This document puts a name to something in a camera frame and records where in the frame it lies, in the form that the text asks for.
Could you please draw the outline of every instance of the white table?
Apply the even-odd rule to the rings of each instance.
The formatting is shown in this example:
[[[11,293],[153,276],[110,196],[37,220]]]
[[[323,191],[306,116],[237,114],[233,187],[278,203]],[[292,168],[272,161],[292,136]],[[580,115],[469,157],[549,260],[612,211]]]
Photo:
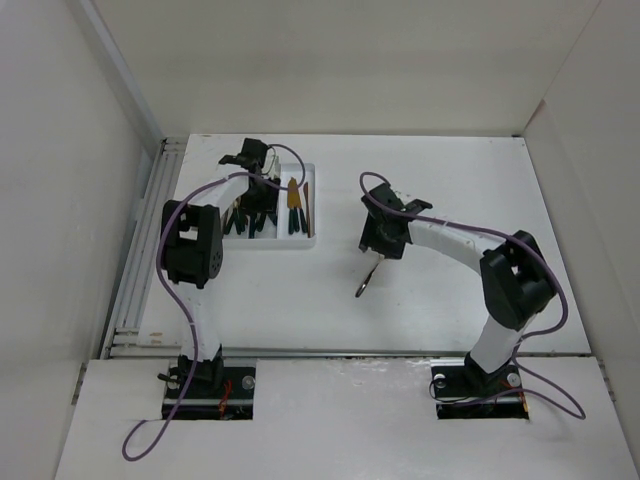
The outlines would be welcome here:
[[[594,358],[530,358],[582,403],[573,419],[528,395],[525,420],[437,420],[429,361],[258,362],[254,419],[176,421],[131,464],[122,441],[160,418],[166,360],[94,360],[80,393],[57,480],[637,479]],[[560,399],[528,375],[529,388]],[[134,436],[139,453],[157,433]]]
[[[473,346],[487,316],[480,279],[433,251],[408,246],[354,298],[375,258],[358,250],[367,215],[358,175],[373,170],[452,220],[531,232],[567,290],[571,313],[562,331],[521,351],[590,351],[523,139],[192,135],[175,198],[210,180],[218,160],[238,153],[244,137],[286,144],[315,164],[318,239],[306,251],[225,250],[211,312],[225,347],[438,353]],[[281,161],[295,160],[281,152]],[[180,345],[184,319],[152,277],[138,344]],[[530,329],[549,327],[559,315],[555,299]]]

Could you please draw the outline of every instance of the screw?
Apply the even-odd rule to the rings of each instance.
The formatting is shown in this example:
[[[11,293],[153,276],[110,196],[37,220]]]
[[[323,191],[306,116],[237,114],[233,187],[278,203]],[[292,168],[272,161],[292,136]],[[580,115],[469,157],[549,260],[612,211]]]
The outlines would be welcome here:
[[[247,375],[242,379],[242,388],[245,390],[253,390],[256,386],[256,379],[251,375]]]
[[[507,382],[509,383],[509,385],[511,385],[514,388],[522,385],[522,380],[520,380],[520,375],[518,375],[517,373],[510,373],[509,375],[507,375]]]
[[[433,376],[433,384],[436,388],[444,388],[447,386],[447,377],[444,373],[436,373]]]

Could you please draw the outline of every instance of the white wall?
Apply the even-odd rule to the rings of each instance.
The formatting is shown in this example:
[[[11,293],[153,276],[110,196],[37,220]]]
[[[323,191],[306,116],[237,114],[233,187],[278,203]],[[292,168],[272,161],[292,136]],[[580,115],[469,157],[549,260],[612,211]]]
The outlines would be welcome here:
[[[602,0],[526,130],[591,345],[640,464],[640,3]]]
[[[51,478],[141,142],[64,0],[0,1],[0,478]]]
[[[96,0],[168,135],[520,133],[598,0]]]

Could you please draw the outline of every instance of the cable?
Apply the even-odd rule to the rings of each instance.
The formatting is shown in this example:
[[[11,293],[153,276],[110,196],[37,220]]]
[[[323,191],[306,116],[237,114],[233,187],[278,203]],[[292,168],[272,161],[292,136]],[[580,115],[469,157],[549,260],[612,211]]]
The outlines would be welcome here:
[[[296,160],[302,166],[302,179],[298,183],[298,188],[302,187],[302,185],[304,185],[304,180],[306,178],[306,169],[305,169],[305,166],[304,166],[304,162],[302,161],[302,158],[300,158],[300,155],[298,155],[293,149],[287,147],[286,145],[282,145],[282,144],[279,144],[279,143],[274,143],[272,145],[269,145],[269,147],[270,148],[274,148],[274,149],[275,148],[282,148],[282,149],[288,151],[289,153],[291,153],[296,158]],[[158,251],[156,253],[156,274],[158,275],[158,278],[160,279],[160,283],[162,284],[164,289],[167,291],[169,296],[171,296],[171,298],[173,298],[173,300],[178,304],[178,306],[180,307],[180,310],[182,310],[182,312],[184,313],[184,315],[186,317],[187,323],[189,324],[189,328],[191,330],[191,338],[193,340],[193,358],[195,360],[197,360],[198,353],[199,353],[198,333],[196,332],[195,321],[193,319],[193,316],[191,315],[191,312],[189,312],[189,309],[185,305],[185,303],[180,299],[180,297],[176,294],[176,292],[169,286],[169,283],[167,282],[167,280],[164,278],[164,275],[162,274],[162,251],[164,250],[164,245],[167,242],[167,237],[169,236],[169,232],[171,231],[171,227],[175,223],[176,219],[178,218],[178,216],[180,215],[180,213],[182,212],[184,207],[194,197],[196,197],[197,195],[201,194],[202,192],[206,192],[206,191],[208,191],[208,190],[210,190],[212,188],[220,186],[223,183],[228,182],[232,178],[236,178],[236,177],[251,177],[251,178],[253,178],[255,180],[258,180],[260,182],[263,182],[266,185],[269,185],[270,187],[275,188],[277,190],[285,190],[285,191],[288,190],[288,188],[286,186],[282,187],[282,186],[278,185],[277,183],[273,183],[272,181],[261,177],[258,174],[250,173],[250,172],[232,173],[228,177],[221,178],[220,180],[216,180],[215,182],[207,183],[206,185],[203,185],[202,187],[199,187],[196,190],[194,190],[193,192],[191,192],[189,195],[187,195],[184,198],[184,200],[182,200],[182,202],[180,202],[178,207],[173,211],[173,213],[169,217],[169,220],[167,221],[167,225],[165,226],[164,231],[162,232],[162,235],[160,236],[160,242],[158,244]],[[187,394],[187,390],[189,389],[189,385],[191,385],[191,381],[193,380],[193,376],[195,375],[195,372],[196,372],[196,365],[197,365],[196,361],[191,362],[191,368],[189,369],[189,373],[187,374],[187,378],[184,381],[184,385],[182,387],[182,390],[180,390],[180,394],[178,395],[178,398],[176,399],[176,403],[171,408],[171,411],[169,412],[169,415],[165,419],[164,424],[162,425],[162,428],[160,429],[160,431],[158,432],[156,437],[153,439],[151,444],[146,448],[146,450],[144,450],[142,453],[140,453],[138,455],[133,455],[133,456],[129,455],[129,453],[127,452],[127,445],[129,444],[129,441],[131,440],[131,437],[133,437],[133,435],[138,431],[138,429],[140,427],[142,427],[142,425],[147,423],[148,420],[140,421],[135,427],[133,427],[131,429],[131,431],[129,432],[127,437],[124,439],[124,442],[122,443],[122,456],[124,457],[124,459],[126,461],[128,461],[128,462],[137,462],[138,460],[146,457],[149,453],[151,453],[151,451],[155,448],[155,446],[158,444],[158,442],[160,442],[160,439],[164,435],[164,432],[167,430],[167,427],[169,426],[169,423],[171,422],[171,420],[173,420],[173,417],[175,417],[176,412],[178,411],[178,408],[180,408],[180,404],[182,403],[182,400],[184,400],[184,397]]]
[[[551,270],[551,268],[549,267],[549,265],[547,265],[547,262],[545,262],[545,260],[538,255],[538,253],[536,253],[535,250],[533,250],[529,245],[527,245],[526,243],[522,242],[521,240],[513,237],[512,235],[503,233],[499,230],[494,230],[492,228],[485,228],[485,227],[476,227],[473,225],[466,225],[464,223],[458,223],[458,222],[451,222],[451,221],[444,221],[442,219],[439,218],[435,218],[435,217],[427,217],[427,216],[423,216],[423,215],[416,215],[416,214],[412,214],[412,213],[407,213],[407,212],[400,212],[398,210],[394,210],[393,208],[390,208],[382,203],[380,203],[378,200],[376,200],[373,195],[371,195],[369,193],[369,191],[366,189],[366,187],[364,186],[364,179],[366,177],[375,177],[379,180],[382,180],[384,183],[386,183],[387,185],[390,185],[389,180],[387,180],[385,177],[383,177],[382,175],[380,175],[379,173],[375,173],[375,172],[362,172],[360,174],[360,188],[362,189],[365,197],[367,197],[367,199],[373,203],[376,207],[380,208],[382,211],[387,212],[391,215],[395,215],[398,217],[404,217],[404,218],[409,218],[411,220],[419,220],[422,222],[427,222],[427,223],[434,223],[436,225],[443,225],[443,226],[447,226],[450,228],[455,228],[457,230],[463,230],[463,231],[467,231],[467,232],[476,232],[476,233],[484,233],[486,235],[492,235],[494,237],[499,237],[502,238],[504,240],[507,240],[508,242],[511,242],[515,245],[517,245],[518,247],[522,248],[525,252],[527,252],[527,254],[532,257],[544,270],[545,274],[549,277],[549,279],[551,280],[551,284],[553,285],[554,290],[558,293],[558,297],[560,298],[560,304],[562,305],[562,315],[560,317],[560,320],[558,321],[558,323],[552,327],[546,328],[544,330],[536,330],[535,332],[530,332],[530,333],[525,333],[524,335],[522,335],[522,337],[520,338],[520,341],[518,342],[518,344],[515,346],[515,348],[513,349],[513,353],[511,354],[511,362],[513,362],[513,364],[518,367],[520,370],[528,373],[529,375],[537,378],[538,380],[541,380],[543,382],[545,382],[546,384],[552,386],[553,388],[555,388],[558,392],[560,392],[562,395],[564,395],[577,409],[579,413],[575,413],[571,410],[569,410],[567,407],[565,407],[564,405],[561,405],[560,403],[556,402],[555,400],[553,400],[552,398],[540,393],[540,392],[536,392],[535,390],[530,390],[528,388],[514,388],[512,390],[508,390],[506,392],[500,392],[497,393],[495,395],[492,395],[490,397],[486,397],[486,398],[480,398],[477,400],[472,400],[469,402],[457,402],[456,405],[461,406],[461,407],[465,407],[465,406],[472,406],[472,405],[479,405],[481,403],[485,403],[488,402],[490,400],[494,400],[497,398],[502,397],[503,395],[507,395],[510,393],[516,393],[516,392],[520,392],[520,393],[528,393],[531,395],[535,395],[539,398],[542,398],[543,400],[545,400],[546,402],[550,403],[551,405],[559,408],[560,410],[562,410],[563,412],[567,413],[568,415],[571,415],[572,417],[578,418],[580,420],[584,420],[585,418],[587,418],[587,415],[584,411],[584,409],[582,408],[582,406],[578,403],[578,401],[573,398],[573,396],[567,392],[564,388],[562,388],[560,385],[554,383],[553,381],[549,380],[548,378],[545,378],[544,376],[540,375],[539,373],[535,373],[532,370],[523,367],[521,364],[518,363],[516,357],[518,355],[518,350],[520,349],[520,346],[522,345],[522,342],[524,342],[526,339],[528,338],[532,338],[532,337],[538,337],[541,335],[549,335],[551,333],[557,332],[558,330],[560,330],[562,327],[564,327],[564,325],[567,323],[567,319],[569,318],[569,303],[567,302],[567,296],[564,292],[564,289],[562,288],[562,285],[560,285],[560,282],[558,281],[558,278],[555,276],[555,274],[553,273],[553,271]]]

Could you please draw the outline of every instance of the wall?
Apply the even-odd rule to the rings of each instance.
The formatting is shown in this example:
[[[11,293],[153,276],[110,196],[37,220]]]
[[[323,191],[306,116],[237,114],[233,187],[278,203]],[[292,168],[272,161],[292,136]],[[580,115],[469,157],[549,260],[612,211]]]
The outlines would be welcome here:
[[[141,142],[64,0],[0,1],[0,477],[51,478]]]
[[[603,0],[525,136],[640,464],[640,3]]]
[[[168,135],[520,133],[598,0],[95,0]]]

